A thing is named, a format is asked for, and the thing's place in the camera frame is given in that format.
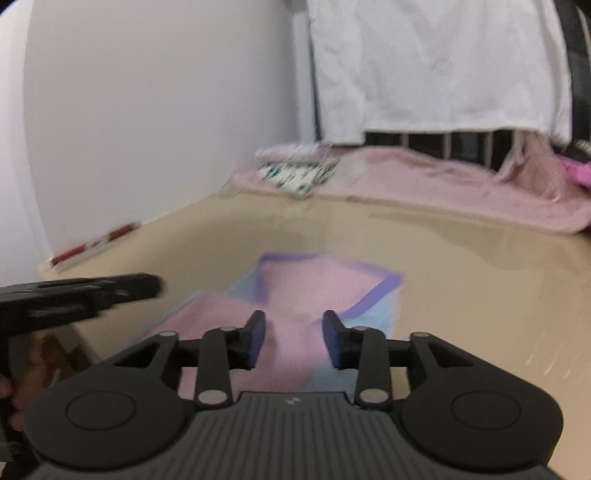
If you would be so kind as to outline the person's left hand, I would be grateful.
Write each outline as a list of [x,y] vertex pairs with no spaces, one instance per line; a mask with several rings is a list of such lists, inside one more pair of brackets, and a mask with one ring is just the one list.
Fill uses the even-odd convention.
[[24,414],[40,393],[59,378],[69,378],[75,369],[58,335],[53,331],[35,333],[25,351],[25,371],[19,379],[1,376],[1,399],[9,403],[9,412],[1,419],[17,432],[24,431]]

